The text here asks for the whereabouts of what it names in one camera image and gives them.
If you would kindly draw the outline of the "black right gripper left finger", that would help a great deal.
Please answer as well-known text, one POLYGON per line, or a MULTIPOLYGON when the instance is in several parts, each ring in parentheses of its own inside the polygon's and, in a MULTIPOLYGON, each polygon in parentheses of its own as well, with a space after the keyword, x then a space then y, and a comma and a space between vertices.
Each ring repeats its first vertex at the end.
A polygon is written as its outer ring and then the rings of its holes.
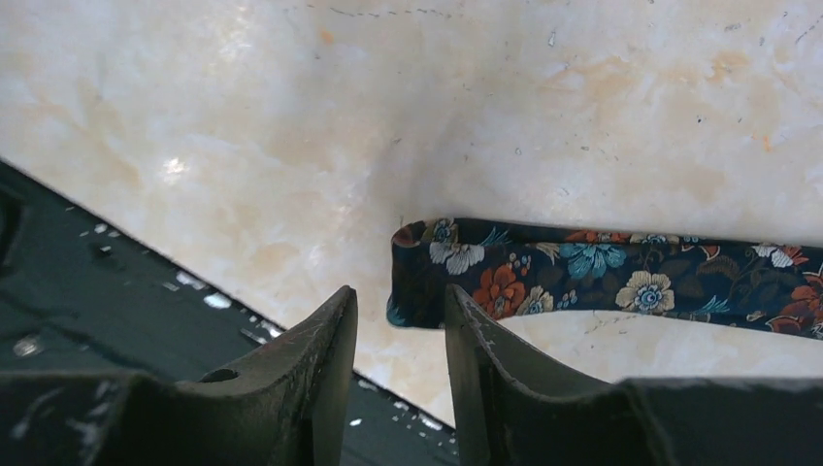
POLYGON ((357 336, 343 286, 197 382, 145 372, 5 372, 5 465, 336 465, 357 336))

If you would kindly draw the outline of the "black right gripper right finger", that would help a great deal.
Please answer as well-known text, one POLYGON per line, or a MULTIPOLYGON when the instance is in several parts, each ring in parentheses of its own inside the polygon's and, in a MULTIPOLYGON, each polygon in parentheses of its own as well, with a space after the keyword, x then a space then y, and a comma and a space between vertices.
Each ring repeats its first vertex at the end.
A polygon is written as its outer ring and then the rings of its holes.
POLYGON ((818 379, 607 383, 536 349, 461 287, 444 295, 464 465, 818 465, 818 379))

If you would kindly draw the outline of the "navy floral tie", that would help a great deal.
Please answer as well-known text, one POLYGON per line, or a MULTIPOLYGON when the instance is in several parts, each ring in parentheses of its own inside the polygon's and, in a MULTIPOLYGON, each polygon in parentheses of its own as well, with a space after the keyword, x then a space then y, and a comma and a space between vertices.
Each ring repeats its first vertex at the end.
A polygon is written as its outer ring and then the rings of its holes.
POLYGON ((602 310, 822 336, 815 247, 442 217, 402 227, 391 251, 398 327, 441 327, 457 285, 496 320, 602 310))

